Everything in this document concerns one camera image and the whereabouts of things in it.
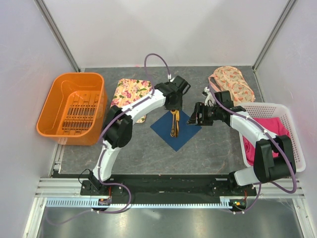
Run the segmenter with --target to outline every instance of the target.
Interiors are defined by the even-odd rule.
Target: pink fabric
[[[277,135],[287,135],[290,137],[289,131],[285,128],[279,118],[253,118],[256,122],[260,123],[267,130],[274,132]],[[246,157],[249,165],[254,163],[255,148],[253,145],[243,136],[244,149],[246,151]]]

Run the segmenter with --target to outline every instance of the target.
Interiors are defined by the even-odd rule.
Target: white wall
[[[55,143],[36,122],[53,80],[70,64],[33,0],[0,2],[0,234],[22,236]]]
[[[252,65],[287,0],[45,2],[80,67],[119,67]]]
[[[306,160],[300,175],[317,223],[317,1],[297,1],[258,75],[267,102],[286,105],[292,113]]]

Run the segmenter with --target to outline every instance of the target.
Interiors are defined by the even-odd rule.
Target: blue mat
[[[179,115],[180,119],[178,123],[178,137],[170,136],[173,120],[172,113],[170,113],[170,111],[151,125],[152,130],[155,131],[175,151],[178,151],[202,128],[201,126],[186,124],[189,116],[183,111],[180,111]]]

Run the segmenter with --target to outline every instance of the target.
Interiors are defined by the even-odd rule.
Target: table surface
[[[173,76],[186,79],[191,88],[183,97],[183,111],[191,115],[196,102],[203,102],[202,91],[217,66],[171,67]],[[250,66],[238,66],[253,89],[257,102],[261,102],[258,84]],[[118,81],[121,78],[146,80],[144,69],[90,68],[105,79],[109,108]],[[151,67],[149,72],[154,84],[167,81],[164,67]],[[119,153],[113,174],[227,174],[245,167],[242,158],[239,133],[225,123],[216,121],[213,126],[203,127],[180,150],[175,152],[150,126],[166,113],[158,108],[147,114],[144,123],[133,126],[132,139]],[[61,163],[61,174],[79,174],[84,169],[93,169],[101,152],[101,145],[66,146]]]
[[[62,222],[87,208],[46,208]],[[138,209],[87,213],[62,226],[43,220],[38,238],[303,238],[291,199],[258,200],[245,214],[219,209]]]

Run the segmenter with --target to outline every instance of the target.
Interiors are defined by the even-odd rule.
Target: orange plastic bin
[[[62,74],[51,87],[37,131],[61,145],[93,145],[101,133],[106,102],[100,74]]]

